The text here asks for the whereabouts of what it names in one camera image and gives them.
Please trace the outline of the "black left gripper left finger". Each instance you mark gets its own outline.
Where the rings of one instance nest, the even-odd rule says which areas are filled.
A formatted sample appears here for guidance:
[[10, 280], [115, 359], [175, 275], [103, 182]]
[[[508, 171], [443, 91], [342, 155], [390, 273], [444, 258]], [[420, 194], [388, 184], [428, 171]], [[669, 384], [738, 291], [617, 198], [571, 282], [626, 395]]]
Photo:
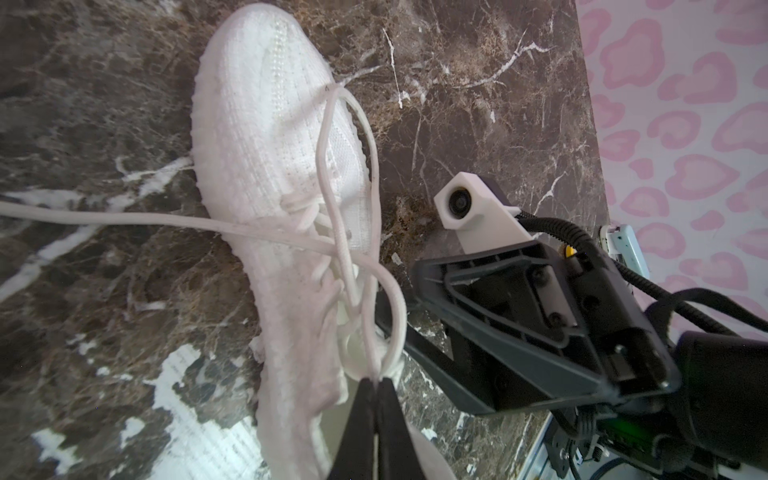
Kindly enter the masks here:
[[376, 408], [376, 387], [370, 379], [362, 379], [327, 480], [371, 480], [374, 477]]

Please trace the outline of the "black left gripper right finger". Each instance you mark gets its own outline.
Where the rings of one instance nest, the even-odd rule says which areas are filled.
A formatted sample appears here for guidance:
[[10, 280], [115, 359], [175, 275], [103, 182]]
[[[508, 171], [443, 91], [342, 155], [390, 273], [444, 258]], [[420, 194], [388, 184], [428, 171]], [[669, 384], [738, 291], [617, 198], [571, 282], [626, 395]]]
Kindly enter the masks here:
[[391, 379], [376, 388], [377, 473], [382, 480], [425, 480]]

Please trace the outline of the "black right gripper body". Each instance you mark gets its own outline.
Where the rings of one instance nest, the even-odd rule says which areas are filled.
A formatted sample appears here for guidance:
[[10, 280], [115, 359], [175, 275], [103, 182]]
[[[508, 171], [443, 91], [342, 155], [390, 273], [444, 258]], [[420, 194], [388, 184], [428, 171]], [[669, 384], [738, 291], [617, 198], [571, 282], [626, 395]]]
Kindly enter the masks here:
[[637, 403], [681, 374], [614, 262], [590, 245], [565, 259], [539, 241], [417, 261], [408, 304], [447, 331], [444, 352], [409, 329], [405, 349], [462, 412], [486, 416]]

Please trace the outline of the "white shoelace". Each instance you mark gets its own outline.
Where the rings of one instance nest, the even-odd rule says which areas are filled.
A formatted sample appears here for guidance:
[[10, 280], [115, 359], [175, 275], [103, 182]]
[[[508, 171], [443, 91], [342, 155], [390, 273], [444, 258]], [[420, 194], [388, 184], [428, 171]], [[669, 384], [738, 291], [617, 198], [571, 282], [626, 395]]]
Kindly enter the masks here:
[[[361, 252], [349, 246], [349, 235], [340, 204], [334, 195], [327, 166], [327, 148], [333, 115], [338, 101], [348, 105], [358, 118], [370, 148], [370, 206], [381, 213], [379, 192], [378, 151], [370, 123], [356, 98], [340, 84], [326, 88], [327, 96], [320, 127], [315, 164], [319, 192], [317, 194], [288, 195], [281, 199], [281, 207], [289, 212], [301, 211], [307, 226], [319, 225], [329, 231], [328, 237], [311, 238], [301, 229], [293, 232], [259, 228], [253, 225], [233, 224], [200, 217], [157, 213], [108, 213], [52, 210], [41, 207], [3, 202], [1, 214], [6, 217], [27, 219], [64, 225], [153, 225], [197, 229], [220, 234], [237, 235], [260, 241], [269, 241], [325, 255], [338, 264], [340, 279], [334, 284], [334, 295], [322, 312], [326, 313], [345, 295], [345, 308], [349, 321], [342, 326], [340, 350], [345, 372], [356, 380], [369, 378], [379, 382], [397, 371], [402, 358], [407, 332], [407, 308], [404, 294], [393, 275], [380, 263], [380, 236], [371, 237], [369, 250]], [[391, 308], [392, 333], [387, 350], [378, 350], [374, 322], [375, 296], [383, 287]]]

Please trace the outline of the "white knit sneaker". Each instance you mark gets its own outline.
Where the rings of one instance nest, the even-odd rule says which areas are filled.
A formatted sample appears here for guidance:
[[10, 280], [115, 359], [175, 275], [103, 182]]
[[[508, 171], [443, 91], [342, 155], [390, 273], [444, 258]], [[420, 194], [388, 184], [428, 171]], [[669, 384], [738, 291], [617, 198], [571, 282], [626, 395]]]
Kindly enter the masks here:
[[[233, 224], [328, 237], [301, 211], [281, 207], [288, 195], [319, 192], [315, 153], [326, 88], [338, 84], [295, 18], [258, 3], [233, 13], [200, 60], [192, 108], [197, 185], [211, 218]], [[354, 111], [338, 101], [327, 166], [349, 246], [366, 252], [380, 236], [370, 206], [370, 148]], [[340, 279], [325, 255], [227, 235], [242, 262], [261, 326], [263, 369], [257, 435], [276, 479], [323, 479], [341, 431], [333, 425], [357, 381], [344, 370], [340, 340], [349, 321], [345, 295], [323, 313]]]

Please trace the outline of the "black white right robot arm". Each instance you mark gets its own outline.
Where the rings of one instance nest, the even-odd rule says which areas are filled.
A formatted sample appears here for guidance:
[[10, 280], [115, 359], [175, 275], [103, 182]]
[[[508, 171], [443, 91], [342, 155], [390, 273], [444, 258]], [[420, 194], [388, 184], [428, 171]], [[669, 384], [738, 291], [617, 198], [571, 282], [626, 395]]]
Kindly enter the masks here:
[[752, 315], [704, 289], [632, 297], [593, 241], [561, 257], [538, 241], [418, 261], [418, 303], [440, 320], [443, 353], [415, 331], [407, 352], [450, 401], [475, 416], [547, 410], [561, 442], [597, 440], [661, 478], [714, 479], [720, 465], [767, 466], [767, 345], [721, 325], [671, 342], [676, 313], [706, 305]]

